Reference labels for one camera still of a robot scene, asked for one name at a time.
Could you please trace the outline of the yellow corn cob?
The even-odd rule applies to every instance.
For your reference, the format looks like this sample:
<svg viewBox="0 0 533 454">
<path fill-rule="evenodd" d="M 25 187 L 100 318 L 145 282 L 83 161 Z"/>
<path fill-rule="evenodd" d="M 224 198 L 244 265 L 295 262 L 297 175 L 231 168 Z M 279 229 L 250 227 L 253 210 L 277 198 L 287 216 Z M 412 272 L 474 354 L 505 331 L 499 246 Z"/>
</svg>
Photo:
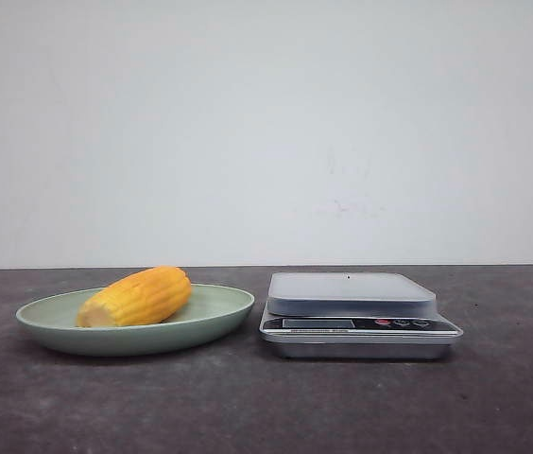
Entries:
<svg viewBox="0 0 533 454">
<path fill-rule="evenodd" d="M 78 327 L 121 327 L 160 323 L 188 302 L 192 285 L 178 267 L 136 272 L 86 300 L 76 316 Z"/>
</svg>

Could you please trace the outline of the silver digital kitchen scale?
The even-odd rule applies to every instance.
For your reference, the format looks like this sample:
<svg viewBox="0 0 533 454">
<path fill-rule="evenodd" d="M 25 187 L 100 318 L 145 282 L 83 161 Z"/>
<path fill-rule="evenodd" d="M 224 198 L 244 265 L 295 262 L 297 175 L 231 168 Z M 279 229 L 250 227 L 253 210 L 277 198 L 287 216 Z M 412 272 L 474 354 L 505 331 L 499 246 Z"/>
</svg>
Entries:
<svg viewBox="0 0 533 454">
<path fill-rule="evenodd" d="M 283 358 L 438 359 L 463 331 L 436 295 L 390 272 L 277 272 L 260 322 Z"/>
</svg>

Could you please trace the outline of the green oval plate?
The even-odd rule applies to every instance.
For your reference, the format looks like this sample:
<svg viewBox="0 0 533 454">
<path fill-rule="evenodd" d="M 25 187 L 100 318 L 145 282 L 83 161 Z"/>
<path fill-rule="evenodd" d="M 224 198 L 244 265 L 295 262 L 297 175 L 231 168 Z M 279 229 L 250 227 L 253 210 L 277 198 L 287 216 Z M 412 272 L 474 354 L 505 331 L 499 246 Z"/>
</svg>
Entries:
<svg viewBox="0 0 533 454">
<path fill-rule="evenodd" d="M 188 303 L 163 323 L 77 327 L 77 310 L 95 288 L 48 296 L 20 307 L 15 318 L 39 345 L 90 357 L 130 357 L 174 352 L 218 340 L 248 317 L 254 296 L 239 288 L 194 284 Z"/>
</svg>

